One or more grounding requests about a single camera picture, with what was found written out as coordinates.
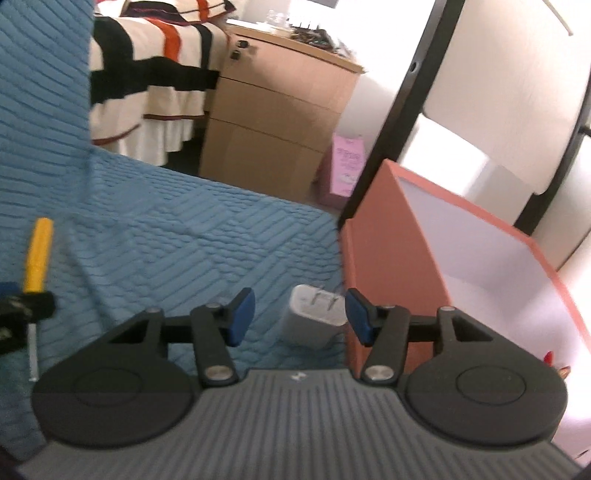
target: red object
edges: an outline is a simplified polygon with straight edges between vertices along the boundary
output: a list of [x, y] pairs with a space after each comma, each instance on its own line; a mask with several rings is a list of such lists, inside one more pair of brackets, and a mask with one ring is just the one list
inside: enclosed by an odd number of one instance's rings
[[568, 377], [570, 375], [570, 365], [566, 366], [566, 367], [562, 367], [558, 370], [558, 374], [560, 376], [560, 378], [562, 378], [562, 380], [566, 380], [566, 377]]
[[554, 365], [554, 352], [548, 352], [545, 355], [544, 363], [550, 367]]

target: orange box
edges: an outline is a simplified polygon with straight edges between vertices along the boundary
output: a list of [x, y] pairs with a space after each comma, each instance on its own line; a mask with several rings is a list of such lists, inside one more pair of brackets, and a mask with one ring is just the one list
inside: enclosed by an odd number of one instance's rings
[[[347, 288], [378, 305], [435, 315], [452, 305], [542, 359], [570, 365], [569, 404], [554, 437], [575, 458], [591, 445], [591, 336], [557, 273], [522, 232], [392, 161], [384, 161], [340, 234]], [[359, 374], [369, 354], [349, 331]], [[432, 356], [409, 345], [405, 372]]]

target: pink box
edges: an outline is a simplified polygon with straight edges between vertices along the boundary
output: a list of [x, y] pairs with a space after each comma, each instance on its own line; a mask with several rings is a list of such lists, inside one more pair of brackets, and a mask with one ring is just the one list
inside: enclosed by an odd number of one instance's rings
[[320, 166], [319, 203], [337, 209], [343, 208], [359, 180], [365, 160], [361, 137], [351, 139], [334, 134], [332, 146]]

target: floor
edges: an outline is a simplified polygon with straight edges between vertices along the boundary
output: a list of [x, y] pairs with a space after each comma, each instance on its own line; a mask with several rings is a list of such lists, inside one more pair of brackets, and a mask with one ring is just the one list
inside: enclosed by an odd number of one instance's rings
[[[199, 176], [199, 158], [201, 157], [201, 150], [203, 148], [203, 141], [205, 137], [205, 130], [199, 129], [195, 131], [195, 135], [191, 140], [183, 144], [183, 149], [179, 152], [171, 152], [168, 154], [168, 163], [163, 168], [178, 171], [194, 177]], [[312, 185], [308, 198], [304, 202], [305, 205], [316, 207], [320, 210], [330, 213], [338, 217], [340, 210], [320, 205], [316, 201], [315, 188]]]

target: metal shaft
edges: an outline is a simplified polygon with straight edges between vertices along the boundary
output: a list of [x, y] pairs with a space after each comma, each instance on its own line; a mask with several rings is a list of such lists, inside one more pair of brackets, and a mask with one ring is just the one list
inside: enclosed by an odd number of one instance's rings
[[37, 324], [27, 325], [27, 343], [29, 348], [29, 369], [31, 371], [31, 382], [39, 380], [39, 361], [37, 359]]

